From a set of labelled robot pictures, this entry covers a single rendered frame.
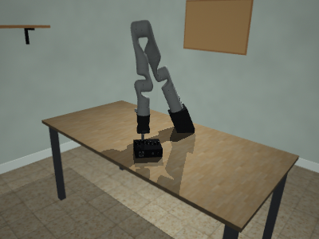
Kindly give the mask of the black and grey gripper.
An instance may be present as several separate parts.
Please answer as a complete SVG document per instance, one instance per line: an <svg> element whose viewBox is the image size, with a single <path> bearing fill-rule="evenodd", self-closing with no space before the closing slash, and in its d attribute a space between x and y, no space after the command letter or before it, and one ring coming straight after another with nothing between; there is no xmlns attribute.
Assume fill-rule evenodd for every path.
<svg viewBox="0 0 319 239"><path fill-rule="evenodd" d="M137 112L137 133L141 134L141 141L144 140L144 134L150 133L150 106L147 108L135 108Z"/></svg>

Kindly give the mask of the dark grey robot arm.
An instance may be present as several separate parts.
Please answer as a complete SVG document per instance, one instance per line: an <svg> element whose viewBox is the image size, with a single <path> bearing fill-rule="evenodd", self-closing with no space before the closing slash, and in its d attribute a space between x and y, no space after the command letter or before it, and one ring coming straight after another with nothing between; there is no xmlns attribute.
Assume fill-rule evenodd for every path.
<svg viewBox="0 0 319 239"><path fill-rule="evenodd" d="M157 82L167 80L167 82L162 86L162 91L171 112L178 112L182 110L183 104L175 89L167 66L158 68L161 54L156 44L150 21L141 20L132 22L131 34L136 55L136 72L138 75L144 76L146 79L136 80L134 84L137 95L137 106L140 108L147 108L150 106L149 96L141 94L142 92L150 92L153 89L153 83L149 72L150 65ZM148 38L148 43L146 44L144 51L139 43L140 37Z"/></svg>

